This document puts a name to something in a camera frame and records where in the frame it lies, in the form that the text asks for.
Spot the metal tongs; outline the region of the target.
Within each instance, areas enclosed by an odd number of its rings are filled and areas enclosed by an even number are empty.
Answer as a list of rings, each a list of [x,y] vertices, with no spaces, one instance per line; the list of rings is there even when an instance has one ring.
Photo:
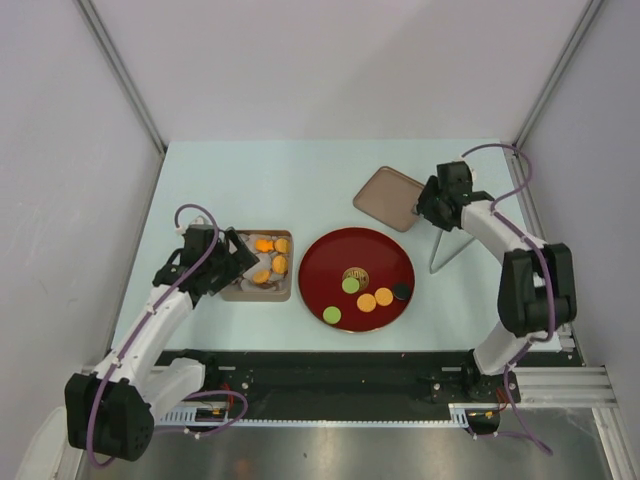
[[[438,230],[429,258],[429,273],[437,274],[474,241],[475,238],[463,230]]]

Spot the tan square tin lid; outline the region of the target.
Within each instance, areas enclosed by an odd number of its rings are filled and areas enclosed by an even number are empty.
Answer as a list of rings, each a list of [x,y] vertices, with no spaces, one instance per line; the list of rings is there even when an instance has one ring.
[[[415,206],[424,189],[417,180],[389,166],[380,167],[353,199],[353,206],[404,233],[418,220]]]

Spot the orange fish-shaped cookie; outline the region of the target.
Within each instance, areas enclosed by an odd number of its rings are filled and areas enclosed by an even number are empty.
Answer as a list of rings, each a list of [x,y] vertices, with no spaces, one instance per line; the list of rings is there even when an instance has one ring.
[[[274,241],[265,238],[259,238],[255,241],[255,248],[259,252],[269,253],[274,250]]]

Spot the orange round cookie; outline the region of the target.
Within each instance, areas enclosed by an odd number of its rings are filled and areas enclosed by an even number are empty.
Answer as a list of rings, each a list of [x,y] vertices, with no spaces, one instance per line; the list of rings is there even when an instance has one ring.
[[[363,293],[357,298],[356,306],[361,312],[370,313],[376,308],[377,301],[374,295]]]
[[[288,271],[289,261],[284,255],[277,255],[272,259],[271,269],[274,273],[284,275]]]
[[[256,272],[253,277],[252,277],[252,281],[255,284],[264,284],[266,282],[269,281],[271,277],[271,271],[270,270],[261,270]]]
[[[386,287],[378,288],[374,293],[374,298],[379,306],[389,306],[394,300],[393,292]]]
[[[288,254],[291,251],[291,243],[287,238],[278,238],[274,241],[274,249],[281,254]]]

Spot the tan square tin box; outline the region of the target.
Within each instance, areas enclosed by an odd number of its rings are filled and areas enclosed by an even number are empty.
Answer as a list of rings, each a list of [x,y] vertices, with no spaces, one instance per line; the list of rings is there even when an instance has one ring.
[[[238,235],[248,249],[257,257],[258,262],[247,272],[227,286],[221,296],[225,301],[235,302],[283,302],[290,298],[293,272],[293,236],[288,230],[238,230]],[[275,241],[287,238],[291,243],[288,254],[278,253],[275,249],[269,253],[259,252],[255,248],[255,241],[265,238]],[[288,271],[284,275],[276,274],[271,269],[272,259],[277,255],[284,255],[289,261]],[[264,284],[255,284],[253,275],[261,270],[270,270],[271,277]]]

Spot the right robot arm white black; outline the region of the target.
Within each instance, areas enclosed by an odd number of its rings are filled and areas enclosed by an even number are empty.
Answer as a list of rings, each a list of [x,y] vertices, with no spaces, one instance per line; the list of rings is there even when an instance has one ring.
[[[569,247],[524,232],[497,203],[474,189],[470,167],[456,161],[437,166],[415,205],[433,226],[473,237],[501,265],[497,324],[462,367],[461,388],[473,401],[486,400],[497,389],[496,376],[508,373],[532,345],[551,341],[558,327],[577,316]]]

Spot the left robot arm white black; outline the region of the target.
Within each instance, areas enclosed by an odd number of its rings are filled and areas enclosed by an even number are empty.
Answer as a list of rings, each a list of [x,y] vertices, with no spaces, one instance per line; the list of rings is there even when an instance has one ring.
[[[64,389],[69,444],[92,456],[135,461],[156,423],[189,396],[207,400],[221,387],[212,355],[184,350],[152,372],[177,327],[205,296],[213,296],[257,264],[234,228],[192,224],[153,281],[127,336],[88,374]]]

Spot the black round cookie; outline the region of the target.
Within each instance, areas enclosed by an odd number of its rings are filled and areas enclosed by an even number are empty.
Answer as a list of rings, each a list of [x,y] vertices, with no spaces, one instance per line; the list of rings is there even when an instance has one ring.
[[[393,286],[392,293],[399,301],[407,301],[411,297],[411,288],[405,283],[397,283]]]

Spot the round red lacquer tray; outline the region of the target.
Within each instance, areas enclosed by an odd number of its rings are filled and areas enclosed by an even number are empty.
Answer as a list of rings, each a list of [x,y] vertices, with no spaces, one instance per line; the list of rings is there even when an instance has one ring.
[[[391,237],[347,227],[317,239],[297,274],[302,301],[330,327],[349,333],[379,330],[408,307],[416,284],[412,262]]]

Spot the green round cookie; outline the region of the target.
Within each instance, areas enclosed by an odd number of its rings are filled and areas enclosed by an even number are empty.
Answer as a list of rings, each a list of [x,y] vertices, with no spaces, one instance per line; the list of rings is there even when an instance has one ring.
[[[355,294],[361,288],[359,280],[355,277],[347,277],[343,279],[341,287],[342,290],[347,294]]]
[[[342,312],[336,306],[328,306],[322,313],[322,319],[329,325],[336,325],[342,319]]]

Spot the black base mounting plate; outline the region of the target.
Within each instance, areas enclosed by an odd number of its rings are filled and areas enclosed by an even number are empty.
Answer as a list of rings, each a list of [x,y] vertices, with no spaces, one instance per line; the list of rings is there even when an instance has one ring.
[[[418,422],[444,420],[452,403],[522,397],[525,373],[481,378],[465,352],[165,351],[158,365],[190,358],[204,387],[228,386],[248,400],[253,421]]]

